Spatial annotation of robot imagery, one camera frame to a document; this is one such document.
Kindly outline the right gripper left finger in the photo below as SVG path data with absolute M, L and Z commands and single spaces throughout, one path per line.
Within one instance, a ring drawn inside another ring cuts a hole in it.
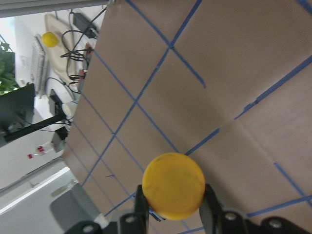
M 66 231 L 67 234 L 147 234 L 149 226 L 149 204 L 141 185 L 137 186 L 134 207 L 119 214 L 115 221 L 101 227 L 95 221 L 81 221 Z

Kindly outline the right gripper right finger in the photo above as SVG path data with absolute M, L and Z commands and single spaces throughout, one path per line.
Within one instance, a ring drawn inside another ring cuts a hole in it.
M 207 234 L 309 234 L 307 230 L 293 222 L 271 216 L 255 224 L 248 218 L 233 210 L 225 210 L 210 186 L 205 185 L 203 201 L 199 207 L 199 215 Z

